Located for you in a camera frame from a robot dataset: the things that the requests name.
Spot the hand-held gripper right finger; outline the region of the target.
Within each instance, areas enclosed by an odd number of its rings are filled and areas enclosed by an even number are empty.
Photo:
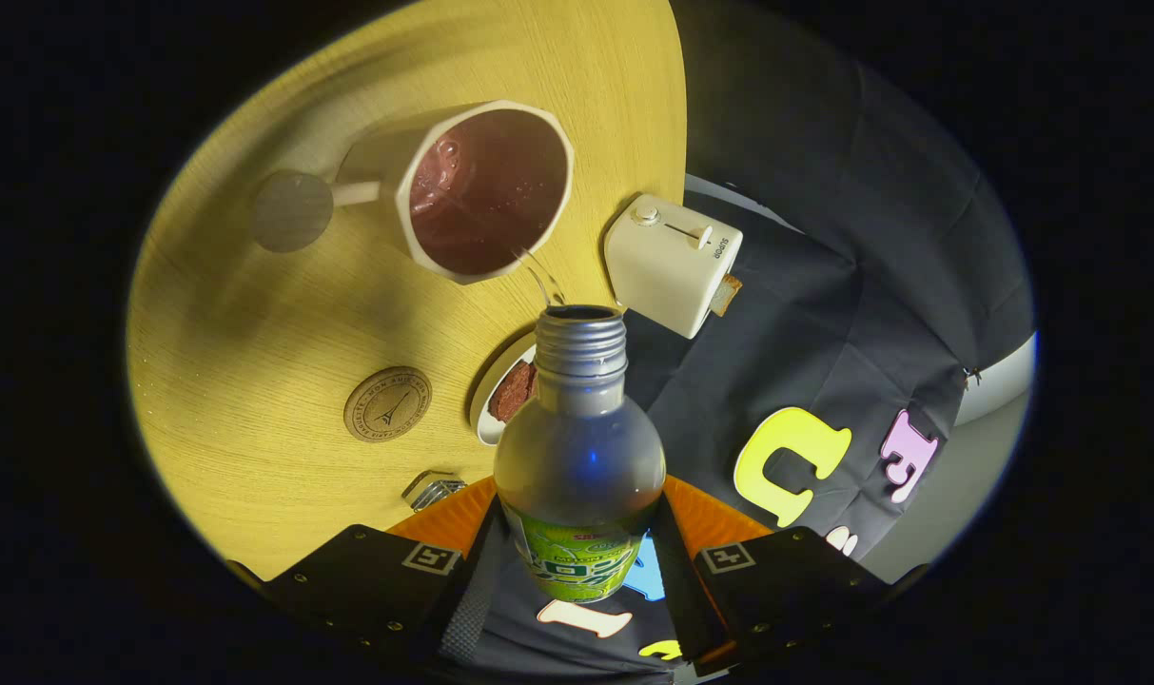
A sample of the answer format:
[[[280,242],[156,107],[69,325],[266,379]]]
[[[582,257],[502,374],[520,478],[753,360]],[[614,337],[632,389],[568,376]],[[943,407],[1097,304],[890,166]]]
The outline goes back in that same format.
[[[848,637],[923,579],[872,574],[807,526],[773,532],[679,477],[650,530],[679,647],[698,675],[777,667]]]

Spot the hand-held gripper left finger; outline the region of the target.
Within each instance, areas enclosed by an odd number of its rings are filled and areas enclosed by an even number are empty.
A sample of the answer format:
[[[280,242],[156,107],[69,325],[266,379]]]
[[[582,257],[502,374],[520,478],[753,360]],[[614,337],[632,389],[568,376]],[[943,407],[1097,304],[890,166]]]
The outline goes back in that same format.
[[[310,628],[389,667],[434,667],[472,649],[503,541],[497,485],[485,477],[388,532],[351,524],[256,593]]]

